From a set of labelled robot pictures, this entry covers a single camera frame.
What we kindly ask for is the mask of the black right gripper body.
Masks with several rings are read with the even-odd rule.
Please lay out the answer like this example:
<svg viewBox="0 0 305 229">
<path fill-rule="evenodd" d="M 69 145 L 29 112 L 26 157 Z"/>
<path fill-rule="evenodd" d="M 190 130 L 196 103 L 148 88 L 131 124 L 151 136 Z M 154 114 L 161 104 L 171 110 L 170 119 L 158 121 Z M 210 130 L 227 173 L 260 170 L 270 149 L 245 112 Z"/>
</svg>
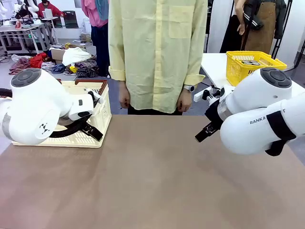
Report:
<svg viewBox="0 0 305 229">
<path fill-rule="evenodd" d="M 222 123 L 224 122 L 218 114 L 219 99 L 209 105 L 209 108 L 205 112 L 205 116 L 210 120 L 208 128 L 210 130 L 220 130 Z"/>
</svg>

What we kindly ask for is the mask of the person's left hand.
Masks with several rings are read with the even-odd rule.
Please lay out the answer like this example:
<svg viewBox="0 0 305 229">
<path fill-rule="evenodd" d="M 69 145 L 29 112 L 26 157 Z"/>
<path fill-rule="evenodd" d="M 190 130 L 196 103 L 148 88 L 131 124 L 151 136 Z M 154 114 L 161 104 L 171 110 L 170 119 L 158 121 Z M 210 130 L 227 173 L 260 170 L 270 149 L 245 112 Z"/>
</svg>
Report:
<svg viewBox="0 0 305 229">
<path fill-rule="evenodd" d="M 191 104 L 192 94 L 189 91 L 182 90 L 177 101 L 178 111 L 187 112 Z"/>
</svg>

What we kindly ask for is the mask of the person's right hand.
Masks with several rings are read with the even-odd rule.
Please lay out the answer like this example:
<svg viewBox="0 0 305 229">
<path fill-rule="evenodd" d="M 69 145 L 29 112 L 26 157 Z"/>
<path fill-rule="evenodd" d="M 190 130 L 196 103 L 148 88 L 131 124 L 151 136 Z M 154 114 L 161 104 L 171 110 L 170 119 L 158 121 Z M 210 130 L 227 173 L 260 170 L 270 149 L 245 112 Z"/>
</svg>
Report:
<svg viewBox="0 0 305 229">
<path fill-rule="evenodd" d="M 130 106 L 130 94 L 128 91 L 119 93 L 119 102 L 122 108 L 127 109 Z"/>
</svg>

